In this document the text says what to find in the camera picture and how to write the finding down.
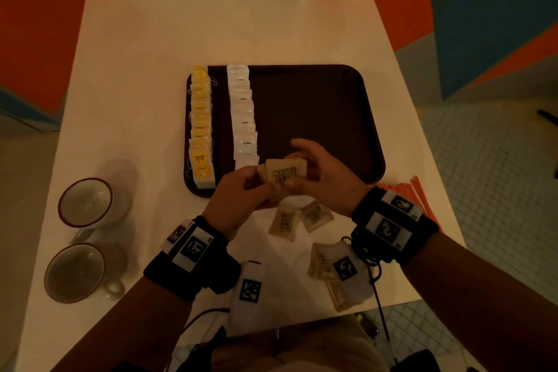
white table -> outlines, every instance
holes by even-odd
[[[56,213],[68,185],[100,176],[132,194],[129,217],[113,235],[129,253],[127,288],[170,231],[202,212],[207,199],[191,194],[183,182],[185,83],[194,63],[340,63],[359,70],[386,159],[382,181],[419,176],[444,231],[464,244],[373,0],[87,0],[18,371],[50,370],[114,303],[96,294],[63,305],[44,291],[48,262],[73,234]],[[229,246],[238,260],[263,259],[269,266],[275,307],[281,309],[262,327],[336,315],[325,285],[307,276],[309,250],[314,241],[336,242],[350,234],[352,222],[338,216],[312,234],[301,227],[289,243],[267,235],[272,216],[256,212]],[[384,267],[378,292],[383,305],[420,298],[395,263]],[[191,317],[226,303],[227,295],[202,291]],[[372,298],[344,313],[374,307]],[[180,342],[207,339],[225,320],[208,315]]]

mug rim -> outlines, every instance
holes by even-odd
[[[84,295],[82,298],[79,298],[79,299],[77,299],[77,300],[73,300],[73,301],[71,301],[71,302],[63,302],[63,301],[60,301],[60,300],[57,300],[56,298],[54,298],[53,295],[49,292],[49,288],[48,288],[47,285],[46,285],[46,278],[47,278],[47,274],[49,273],[49,268],[50,268],[50,265],[52,264],[52,262],[54,262],[54,260],[55,260],[61,253],[65,252],[65,251],[68,250],[68,249],[71,249],[71,248],[73,248],[73,247],[76,247],[76,246],[90,246],[90,247],[94,248],[97,252],[99,252],[99,254],[101,255],[101,257],[102,257],[102,259],[103,259],[103,273],[102,273],[102,275],[101,275],[101,278],[100,278],[99,282],[98,282],[97,285],[95,286],[95,288],[93,288],[90,292],[88,292],[88,293],[87,293],[86,295]],[[101,249],[99,249],[96,245],[91,244],[90,242],[77,242],[77,243],[75,243],[75,244],[70,244],[69,246],[66,246],[64,249],[62,249],[62,250],[60,250],[58,253],[56,253],[56,254],[52,257],[52,259],[50,259],[50,262],[49,262],[49,264],[47,265],[47,267],[46,267],[46,269],[45,269],[45,277],[44,277],[44,279],[43,279],[43,285],[44,285],[44,287],[45,287],[45,292],[46,292],[47,296],[49,296],[52,300],[54,300],[54,301],[57,302],[57,303],[64,303],[65,305],[70,305],[70,304],[72,304],[72,303],[80,302],[80,301],[82,301],[82,300],[88,298],[89,296],[91,296],[91,294],[93,294],[93,293],[97,290],[97,288],[99,288],[99,286],[101,285],[101,283],[103,282],[103,279],[104,279],[104,276],[105,276],[105,272],[106,272],[106,271],[107,271],[107,259],[105,258],[105,256],[104,256],[103,252],[101,251]]]
[[[93,222],[90,223],[86,223],[83,225],[76,225],[74,223],[68,222],[64,216],[62,215],[62,200],[64,199],[64,196],[66,195],[66,193],[74,186],[77,184],[80,184],[80,182],[83,181],[89,181],[89,180],[94,180],[94,181],[100,181],[101,183],[105,184],[108,188],[108,191],[110,192],[110,200],[108,202],[108,206],[107,209],[103,212],[103,214],[101,216],[99,216],[96,220],[94,220]],[[103,219],[108,211],[110,210],[110,207],[112,206],[112,201],[114,200],[114,193],[112,191],[112,187],[110,186],[110,184],[108,184],[108,182],[106,182],[104,179],[102,178],[96,178],[96,177],[88,177],[88,178],[82,178],[76,182],[74,182],[72,185],[70,185],[68,188],[66,188],[66,190],[64,190],[64,192],[62,193],[62,195],[60,196],[60,198],[58,199],[58,217],[60,218],[60,220],[65,223],[67,226],[71,226],[72,228],[86,228],[88,226],[92,226],[95,225],[97,222],[99,222],[101,219]]]

cup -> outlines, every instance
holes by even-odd
[[[114,243],[78,243],[52,258],[45,272],[45,290],[60,303],[75,303],[102,289],[109,298],[121,298],[126,289],[124,251]]]
[[[58,202],[58,216],[74,228],[99,228],[124,218],[129,195],[101,178],[84,178],[70,185]]]

person's lap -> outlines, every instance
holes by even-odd
[[[354,315],[283,327],[227,340],[212,354],[215,372],[266,372],[304,361],[341,372],[380,372],[387,367]]]

black wrist strap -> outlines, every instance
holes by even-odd
[[[228,243],[198,216],[175,229],[143,274],[187,302],[194,301],[202,287],[225,293],[234,287],[241,272],[240,264],[227,253]]]
[[[384,262],[406,265],[438,232],[437,224],[422,213],[422,207],[393,191],[372,188],[352,214],[357,227],[352,245]]]

